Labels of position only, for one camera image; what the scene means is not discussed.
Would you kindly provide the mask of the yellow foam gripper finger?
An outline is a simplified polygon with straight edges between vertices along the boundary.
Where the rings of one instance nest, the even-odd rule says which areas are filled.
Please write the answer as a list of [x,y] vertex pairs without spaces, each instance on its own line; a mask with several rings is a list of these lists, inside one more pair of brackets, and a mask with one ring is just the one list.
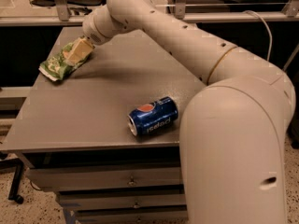
[[66,53],[65,62],[70,66],[75,66],[86,59],[93,49],[94,45],[86,37],[80,37],[75,40],[71,50]]

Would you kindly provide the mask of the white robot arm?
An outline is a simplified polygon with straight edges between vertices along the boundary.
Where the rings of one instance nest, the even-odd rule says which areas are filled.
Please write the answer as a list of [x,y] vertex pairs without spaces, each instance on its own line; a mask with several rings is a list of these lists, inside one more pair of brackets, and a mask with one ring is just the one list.
[[205,84],[180,122],[189,223],[287,224],[284,141],[296,97],[286,73],[150,0],[107,0],[83,22],[96,45],[133,30]]

